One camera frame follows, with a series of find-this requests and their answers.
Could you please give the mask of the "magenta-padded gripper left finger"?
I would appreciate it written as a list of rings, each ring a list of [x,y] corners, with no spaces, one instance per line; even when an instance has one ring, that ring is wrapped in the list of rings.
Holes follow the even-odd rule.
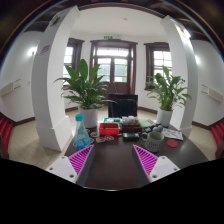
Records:
[[[95,148],[90,145],[69,157],[59,157],[47,171],[79,186],[85,186],[94,155]]]

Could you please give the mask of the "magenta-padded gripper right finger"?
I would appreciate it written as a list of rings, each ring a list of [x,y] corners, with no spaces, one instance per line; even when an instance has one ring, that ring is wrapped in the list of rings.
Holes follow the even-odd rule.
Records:
[[[166,156],[157,157],[153,153],[134,145],[132,155],[143,186],[175,173],[180,168]]]

